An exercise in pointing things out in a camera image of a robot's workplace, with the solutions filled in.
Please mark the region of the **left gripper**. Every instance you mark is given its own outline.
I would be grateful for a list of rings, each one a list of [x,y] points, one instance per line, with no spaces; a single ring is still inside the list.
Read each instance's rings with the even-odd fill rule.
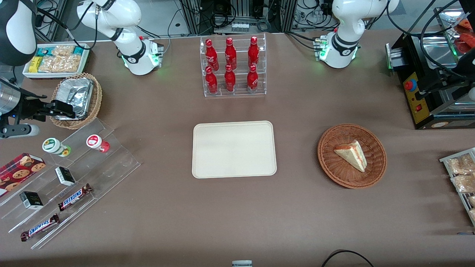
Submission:
[[[474,102],[474,75],[475,75],[475,49],[471,48],[460,57],[458,64],[452,69],[454,74],[442,71],[443,82],[418,82],[417,100],[420,101],[431,93],[448,90],[460,91],[464,96],[460,96],[457,102]]]

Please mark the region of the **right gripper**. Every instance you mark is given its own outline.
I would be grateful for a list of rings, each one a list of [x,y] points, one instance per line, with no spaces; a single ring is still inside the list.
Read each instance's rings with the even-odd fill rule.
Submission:
[[[52,100],[50,103],[42,102],[46,95],[41,95],[39,98],[33,96],[22,95],[20,88],[9,81],[0,82],[0,115],[17,116],[19,113],[19,103],[21,101],[21,120],[29,119],[39,122],[46,121],[46,115],[43,115],[44,108],[47,116],[63,116],[71,120],[78,117],[73,111],[73,106],[59,101]]]

